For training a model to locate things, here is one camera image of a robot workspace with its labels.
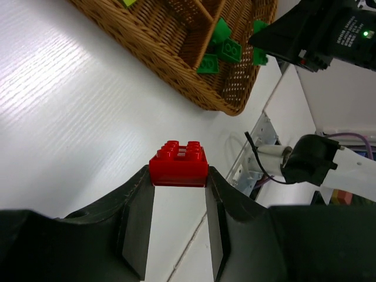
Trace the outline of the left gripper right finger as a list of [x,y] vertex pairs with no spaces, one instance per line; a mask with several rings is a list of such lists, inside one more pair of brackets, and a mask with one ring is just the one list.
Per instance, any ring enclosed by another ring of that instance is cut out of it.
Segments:
[[263,207],[210,167],[215,281],[374,281],[375,207]]

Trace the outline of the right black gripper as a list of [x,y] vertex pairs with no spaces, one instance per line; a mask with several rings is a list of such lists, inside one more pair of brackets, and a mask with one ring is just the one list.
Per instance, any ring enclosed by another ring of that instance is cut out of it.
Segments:
[[357,1],[299,1],[272,24],[253,23],[254,50],[310,72],[333,59],[375,71],[375,9]]

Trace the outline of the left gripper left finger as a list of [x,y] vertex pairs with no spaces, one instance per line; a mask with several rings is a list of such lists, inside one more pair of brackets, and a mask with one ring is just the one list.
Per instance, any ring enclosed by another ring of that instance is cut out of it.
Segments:
[[149,168],[64,218],[1,211],[2,281],[143,281],[155,188]]

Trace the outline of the dark green lego brick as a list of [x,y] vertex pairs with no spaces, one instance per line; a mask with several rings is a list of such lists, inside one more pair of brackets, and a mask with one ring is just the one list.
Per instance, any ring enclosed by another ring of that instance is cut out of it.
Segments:
[[241,55],[241,45],[236,41],[228,38],[222,43],[218,57],[228,63],[240,63]]

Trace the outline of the green rounded lego brick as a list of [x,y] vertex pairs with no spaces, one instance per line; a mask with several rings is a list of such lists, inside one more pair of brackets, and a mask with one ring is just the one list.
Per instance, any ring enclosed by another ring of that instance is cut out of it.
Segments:
[[216,27],[212,33],[211,39],[209,41],[210,46],[216,46],[224,42],[231,35],[231,29],[227,22],[220,18],[216,24]]

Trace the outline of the thin green lego plate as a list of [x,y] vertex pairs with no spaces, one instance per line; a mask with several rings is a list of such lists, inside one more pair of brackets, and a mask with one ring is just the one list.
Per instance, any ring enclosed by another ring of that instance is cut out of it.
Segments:
[[217,55],[206,53],[196,71],[198,74],[215,75],[219,73],[219,60]]

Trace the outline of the red lego base brick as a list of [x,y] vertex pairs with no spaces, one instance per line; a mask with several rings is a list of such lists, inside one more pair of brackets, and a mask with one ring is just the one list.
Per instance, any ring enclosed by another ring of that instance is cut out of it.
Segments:
[[200,142],[169,140],[150,159],[149,173],[154,186],[205,187],[209,164]]

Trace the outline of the lime lego brick stack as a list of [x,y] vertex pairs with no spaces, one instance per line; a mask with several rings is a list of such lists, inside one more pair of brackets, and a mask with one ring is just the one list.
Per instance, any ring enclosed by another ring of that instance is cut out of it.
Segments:
[[136,3],[137,0],[120,0],[121,3],[126,7],[131,7],[134,3]]

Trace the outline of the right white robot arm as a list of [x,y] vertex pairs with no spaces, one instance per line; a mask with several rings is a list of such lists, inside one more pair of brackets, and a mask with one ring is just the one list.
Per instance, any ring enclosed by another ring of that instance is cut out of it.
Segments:
[[[268,56],[310,72],[333,59],[375,70],[375,11],[358,1],[300,1],[272,24],[254,23],[253,63]],[[375,161],[326,136],[302,136],[294,147],[251,144],[254,171],[284,185],[310,183],[375,200]]]

